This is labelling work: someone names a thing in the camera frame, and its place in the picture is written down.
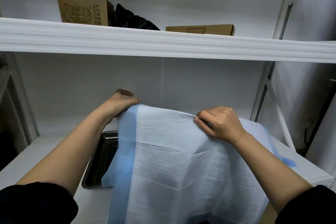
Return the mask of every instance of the stainless steel tray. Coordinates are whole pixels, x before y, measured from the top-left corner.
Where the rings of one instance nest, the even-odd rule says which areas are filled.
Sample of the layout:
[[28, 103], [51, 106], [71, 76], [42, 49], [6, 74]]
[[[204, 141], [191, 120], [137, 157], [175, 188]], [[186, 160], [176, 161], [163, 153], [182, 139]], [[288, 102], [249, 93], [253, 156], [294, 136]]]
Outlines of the stainless steel tray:
[[84, 189], [96, 189], [102, 186], [102, 177], [106, 173], [118, 149], [118, 131], [101, 134], [97, 149], [90, 159], [82, 180]]

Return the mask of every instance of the black sleeve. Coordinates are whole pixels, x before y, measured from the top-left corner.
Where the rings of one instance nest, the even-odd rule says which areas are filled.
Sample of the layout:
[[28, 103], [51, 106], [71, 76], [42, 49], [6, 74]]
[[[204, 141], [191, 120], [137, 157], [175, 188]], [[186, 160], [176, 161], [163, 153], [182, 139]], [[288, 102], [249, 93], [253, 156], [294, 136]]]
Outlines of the black sleeve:
[[335, 209], [336, 193], [318, 185], [289, 201], [279, 213], [275, 224], [334, 223]]
[[70, 223], [77, 212], [71, 194], [56, 184], [35, 182], [0, 191], [0, 223]]

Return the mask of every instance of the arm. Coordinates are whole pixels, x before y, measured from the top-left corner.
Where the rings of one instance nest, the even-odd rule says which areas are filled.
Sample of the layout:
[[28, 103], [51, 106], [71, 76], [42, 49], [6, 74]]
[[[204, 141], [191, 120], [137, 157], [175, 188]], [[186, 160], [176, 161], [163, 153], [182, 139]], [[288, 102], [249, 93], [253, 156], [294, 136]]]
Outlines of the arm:
[[290, 200], [313, 187], [247, 133], [233, 109], [215, 107], [201, 111], [197, 116], [201, 119], [195, 118], [195, 122], [201, 129], [233, 145], [250, 167], [277, 213]]
[[104, 127], [124, 109], [139, 102], [137, 98], [123, 95], [133, 96], [127, 90], [117, 90], [16, 184], [55, 183], [74, 196]]

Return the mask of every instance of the black plastic bag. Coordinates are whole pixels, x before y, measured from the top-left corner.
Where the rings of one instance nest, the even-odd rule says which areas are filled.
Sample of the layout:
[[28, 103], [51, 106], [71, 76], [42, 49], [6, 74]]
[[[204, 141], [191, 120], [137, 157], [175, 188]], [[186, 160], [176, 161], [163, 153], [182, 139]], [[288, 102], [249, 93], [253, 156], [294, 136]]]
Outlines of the black plastic bag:
[[119, 27], [159, 30], [152, 22], [134, 15], [130, 10], [123, 8], [121, 4], [117, 4], [114, 14]]

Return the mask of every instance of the hand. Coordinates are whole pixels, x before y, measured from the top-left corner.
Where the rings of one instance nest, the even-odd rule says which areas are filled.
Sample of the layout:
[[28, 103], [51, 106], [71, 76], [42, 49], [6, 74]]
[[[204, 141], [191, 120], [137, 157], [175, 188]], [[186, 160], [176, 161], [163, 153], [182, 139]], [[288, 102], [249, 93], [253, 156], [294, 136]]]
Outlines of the hand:
[[194, 121], [205, 133], [230, 144], [237, 142], [247, 134], [232, 108], [219, 106], [205, 109], [197, 116], [200, 119], [194, 118]]
[[131, 105], [138, 104], [138, 98], [132, 97], [133, 93], [128, 90], [116, 90], [112, 97], [104, 102], [99, 108], [108, 116], [106, 124], [110, 123], [112, 119]]

